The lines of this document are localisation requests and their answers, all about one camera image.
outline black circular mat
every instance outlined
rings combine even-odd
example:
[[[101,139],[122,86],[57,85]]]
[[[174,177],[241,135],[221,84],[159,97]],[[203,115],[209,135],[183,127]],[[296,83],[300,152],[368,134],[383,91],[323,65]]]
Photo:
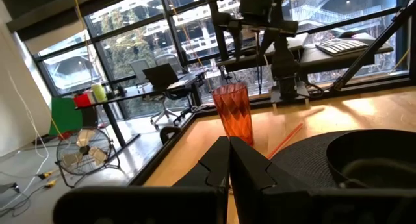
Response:
[[[354,131],[338,131],[313,136],[287,146],[272,162],[312,188],[336,188],[326,161],[326,148],[334,139]]]

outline orange plastic cup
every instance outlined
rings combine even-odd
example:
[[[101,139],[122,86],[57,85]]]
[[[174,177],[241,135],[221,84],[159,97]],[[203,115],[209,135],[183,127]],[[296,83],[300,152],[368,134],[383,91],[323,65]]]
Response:
[[[238,136],[253,146],[252,115],[246,85],[237,83],[221,86],[214,90],[213,97],[227,136]]]

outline cable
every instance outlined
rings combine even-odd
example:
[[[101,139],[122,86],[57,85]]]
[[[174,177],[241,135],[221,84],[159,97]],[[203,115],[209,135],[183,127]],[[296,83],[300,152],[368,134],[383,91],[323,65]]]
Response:
[[[0,211],[0,218],[3,217],[3,216],[5,216],[9,212],[12,212],[12,217],[17,217],[17,216],[21,215],[22,213],[26,212],[31,207],[31,200],[30,200],[30,198],[32,197],[33,194],[35,194],[37,191],[40,191],[42,188],[45,188],[45,186],[41,186],[41,187],[37,188],[35,191],[33,191],[28,196],[24,195],[25,196],[25,199],[22,200],[22,201],[20,201],[19,203],[15,204],[13,207],[6,208],[6,209]],[[15,211],[17,209],[23,207],[24,205],[26,205],[27,202],[29,202],[28,207],[25,210],[21,211],[20,213],[16,214]]]
[[[9,70],[7,70],[7,73],[8,73],[8,77],[9,77],[9,79],[10,79],[12,85],[13,85],[14,91],[16,91],[16,93],[20,97],[21,102],[23,103],[23,105],[26,108],[26,114],[27,114],[27,117],[28,117],[29,121],[31,122],[31,124],[33,126],[33,129],[34,129],[36,135],[40,138],[40,141],[41,141],[41,143],[44,146],[45,151],[46,151],[46,157],[45,157],[44,161],[40,164],[38,170],[36,171],[36,174],[38,174],[39,171],[41,170],[42,166],[45,164],[46,160],[49,158],[49,151],[47,150],[47,147],[45,146],[45,143],[44,143],[42,137],[40,136],[40,134],[38,132],[38,129],[36,128],[36,125],[34,124],[32,112],[29,110],[29,107],[27,107],[25,100],[23,99],[23,97],[19,93],[19,90],[16,87],[16,83],[14,82],[14,80],[12,78],[12,75],[10,74]],[[0,208],[0,212],[3,211],[9,204],[13,203],[16,199],[19,199],[22,195],[24,195],[24,193],[31,187],[31,185],[32,185],[32,183],[33,183],[33,181],[34,181],[35,178],[36,177],[33,177],[31,179],[31,181],[29,182],[29,184],[27,185],[27,187],[17,197],[15,197],[13,200],[9,201],[6,205],[4,205],[3,207],[1,207]]]
[[[237,79],[237,76],[235,75],[234,71],[232,71],[232,73],[233,73],[233,75],[234,75],[234,79],[235,79],[235,81],[237,81],[237,82],[241,82],[241,81],[239,81],[239,80]]]
[[[172,10],[174,11],[175,16],[179,19],[179,16],[177,15],[176,8],[175,8],[175,6],[174,6],[174,4],[173,4],[172,0],[168,0],[168,1],[169,1],[169,4],[170,4],[170,5],[172,5]],[[196,54],[196,52],[195,52],[195,50],[194,50],[194,47],[192,46],[192,44],[191,44],[191,42],[190,42],[190,38],[189,38],[189,35],[188,35],[188,31],[187,31],[187,30],[186,30],[186,28],[183,26],[183,24],[181,24],[181,28],[182,28],[183,32],[185,33],[185,37],[187,38],[187,42],[189,43],[190,48],[192,49],[192,52],[194,53],[194,55],[195,55],[196,59],[198,60],[198,63],[201,65],[201,68],[202,68],[202,70],[203,70],[203,74],[204,74],[204,75],[205,75],[205,77],[207,78],[207,83],[208,83],[209,90],[211,91],[211,90],[212,90],[212,88],[211,88],[211,83],[208,81],[208,75],[207,75],[207,72],[206,72],[205,68],[203,68],[202,61],[201,61],[201,59],[199,58],[198,54]]]
[[[396,66],[389,72],[389,75],[392,72],[394,72],[401,65],[401,63],[404,61],[404,59],[408,56],[409,52],[410,52],[410,48],[404,53],[403,57],[398,61]]]
[[[259,41],[259,32],[256,32],[255,34],[255,42],[256,42],[256,54],[257,54],[257,81],[259,83],[259,95],[261,95],[261,87],[263,85],[263,67],[260,66],[260,52],[259,52],[259,48],[260,48],[260,41]]]
[[[88,33],[88,31],[86,29],[86,25],[85,25],[84,19],[83,19],[82,15],[81,15],[81,9],[79,9],[78,0],[74,0],[74,1],[75,1],[75,11],[77,13],[78,20],[81,22],[81,25],[83,26],[86,53],[87,53],[88,61],[90,61],[90,55],[91,55],[91,53],[90,53],[90,49],[89,49],[89,46],[88,46],[88,41],[86,40],[86,34]],[[91,83],[93,83],[93,79],[92,79],[92,67],[91,68],[87,68],[87,69],[90,70]]]
[[[84,41],[85,41],[85,46],[86,46],[86,52],[87,52],[87,54],[88,54],[88,61],[90,61],[90,55],[91,55],[91,53],[90,53],[90,49],[89,49],[89,46],[88,46],[88,41],[86,40],[86,34],[88,33],[88,31],[87,31],[87,29],[86,29],[86,25],[85,25],[85,22],[84,22],[84,18],[82,17],[82,15],[81,15],[81,9],[79,9],[79,3],[78,3],[78,0],[74,0],[75,1],[75,11],[76,11],[76,13],[77,13],[77,16],[78,16],[78,20],[81,22],[81,25],[83,26],[83,30],[84,30]],[[89,70],[90,70],[90,76],[91,76],[91,83],[93,83],[93,79],[92,79],[92,68],[89,68]],[[102,122],[102,123],[104,123],[103,122],[103,119],[101,118],[101,114],[99,114],[99,111],[97,111],[97,113],[98,113],[98,117],[99,117],[99,120]],[[107,133],[107,136],[110,136],[110,134],[109,134],[109,132],[108,132],[108,130],[107,130],[107,128],[105,127],[104,128],[104,130],[105,130],[105,132]]]
[[[6,176],[9,176],[9,177],[12,177],[12,178],[17,178],[17,179],[28,179],[28,178],[36,176],[36,175],[27,175],[27,176],[11,175],[9,173],[5,173],[5,172],[2,172],[2,171],[0,171],[0,174],[6,175]]]

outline tree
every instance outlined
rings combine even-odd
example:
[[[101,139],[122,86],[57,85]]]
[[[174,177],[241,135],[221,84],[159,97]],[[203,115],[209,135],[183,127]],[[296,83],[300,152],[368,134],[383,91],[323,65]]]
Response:
[[[126,12],[120,12],[115,9],[109,14],[104,15],[101,24],[103,33],[124,27],[125,20],[133,22],[139,21],[132,9]],[[155,40],[156,35],[150,36],[151,39],[147,41],[144,36],[145,33],[146,26],[113,36],[103,41],[104,46],[109,47],[109,49],[105,50],[105,55],[116,79],[134,75],[130,63],[135,60],[145,59],[149,67],[156,66],[155,57],[163,52],[157,40]],[[136,79],[120,83],[123,87],[130,87],[136,84]],[[126,100],[124,104],[129,116],[148,115],[162,108],[162,104],[160,103],[143,101],[141,98]],[[183,106],[183,102],[180,100],[167,104],[168,106]]]

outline orange straw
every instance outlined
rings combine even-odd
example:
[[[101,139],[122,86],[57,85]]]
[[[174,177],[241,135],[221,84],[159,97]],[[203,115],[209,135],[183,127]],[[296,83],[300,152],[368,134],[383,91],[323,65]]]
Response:
[[[281,148],[281,147],[283,147],[289,140],[291,140],[291,138],[296,134],[296,133],[298,133],[298,131],[302,128],[304,126],[304,124],[303,123],[299,123],[299,125],[295,128],[295,129],[293,129],[293,131],[290,133],[290,134],[288,134],[287,136],[286,136],[286,138],[273,150],[273,152],[271,152],[268,156],[267,156],[267,158],[268,159],[271,159],[278,151],[279,151],[279,149]]]

